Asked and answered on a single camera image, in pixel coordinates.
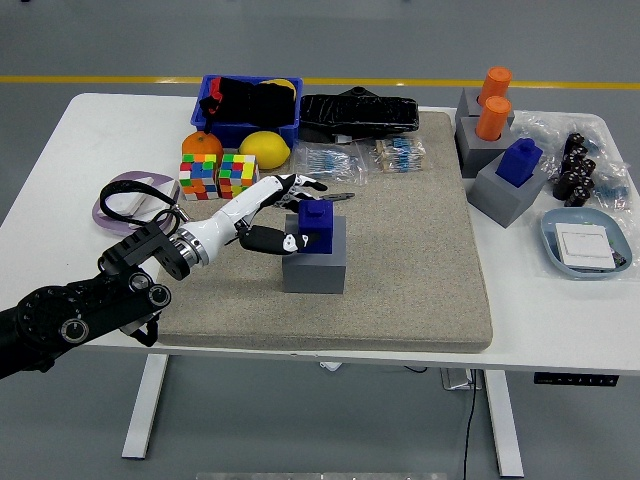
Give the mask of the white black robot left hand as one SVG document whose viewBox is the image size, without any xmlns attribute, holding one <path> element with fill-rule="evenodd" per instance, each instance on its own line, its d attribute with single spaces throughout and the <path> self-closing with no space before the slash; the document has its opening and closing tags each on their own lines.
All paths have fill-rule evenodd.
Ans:
<svg viewBox="0 0 640 480">
<path fill-rule="evenodd" d="M 308 176 L 286 174 L 266 176 L 228 201 L 212 217 L 185 223 L 178 229 L 174 242 L 185 247 L 194 264 L 208 265 L 219 250 L 239 240 L 247 250 L 272 255 L 290 255 L 317 239 L 315 234 L 287 234 L 282 230 L 252 224 L 262 209 L 275 206 L 296 212 L 300 202 L 312 200 L 304 189 L 324 192 L 327 186 Z"/>
</svg>

